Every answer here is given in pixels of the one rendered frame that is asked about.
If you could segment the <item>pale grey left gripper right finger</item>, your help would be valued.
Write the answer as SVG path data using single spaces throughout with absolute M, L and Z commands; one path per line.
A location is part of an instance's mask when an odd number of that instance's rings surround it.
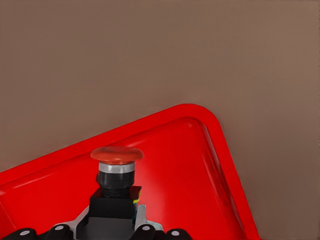
M 147 220 L 146 212 L 144 204 L 138 205 L 131 240 L 191 240 L 190 234 L 182 228 L 165 232 L 160 223 Z

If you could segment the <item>red mushroom push-button switch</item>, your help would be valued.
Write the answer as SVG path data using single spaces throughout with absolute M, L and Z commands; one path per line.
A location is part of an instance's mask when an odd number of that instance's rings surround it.
M 129 240 L 135 231 L 137 201 L 136 161 L 144 154 L 135 147 L 103 146 L 90 156 L 98 161 L 98 189 L 89 199 L 88 213 L 76 225 L 76 240 Z

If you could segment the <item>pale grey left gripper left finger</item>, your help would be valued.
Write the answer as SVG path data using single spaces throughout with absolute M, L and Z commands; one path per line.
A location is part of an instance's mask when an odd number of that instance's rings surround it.
M 89 206 L 74 220 L 58 223 L 49 230 L 38 233 L 35 229 L 25 227 L 12 231 L 0 240 L 80 240 L 81 234 L 89 223 Z

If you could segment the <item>red plastic tray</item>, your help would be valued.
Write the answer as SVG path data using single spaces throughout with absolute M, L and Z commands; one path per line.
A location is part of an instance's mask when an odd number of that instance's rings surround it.
M 75 220 L 98 189 L 94 149 L 128 146 L 144 157 L 135 184 L 146 218 L 194 240 L 261 240 L 221 125 L 202 106 L 180 104 L 0 172 L 0 239 L 43 234 Z

